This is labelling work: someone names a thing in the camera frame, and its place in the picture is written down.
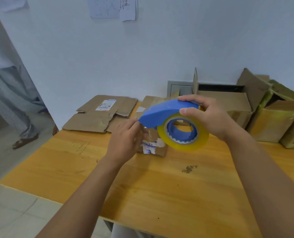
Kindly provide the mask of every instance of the foot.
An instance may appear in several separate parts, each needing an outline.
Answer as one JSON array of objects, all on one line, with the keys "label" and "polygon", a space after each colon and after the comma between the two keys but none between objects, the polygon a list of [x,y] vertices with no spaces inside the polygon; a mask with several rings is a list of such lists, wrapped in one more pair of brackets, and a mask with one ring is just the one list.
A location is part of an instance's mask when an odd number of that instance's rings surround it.
[{"label": "foot", "polygon": [[22,147],[22,146],[36,140],[38,137],[39,137],[39,135],[36,134],[34,137],[32,137],[30,139],[20,139],[20,140],[18,140],[16,143],[14,143],[12,145],[12,149],[18,149],[18,148],[20,148],[20,147]]}]

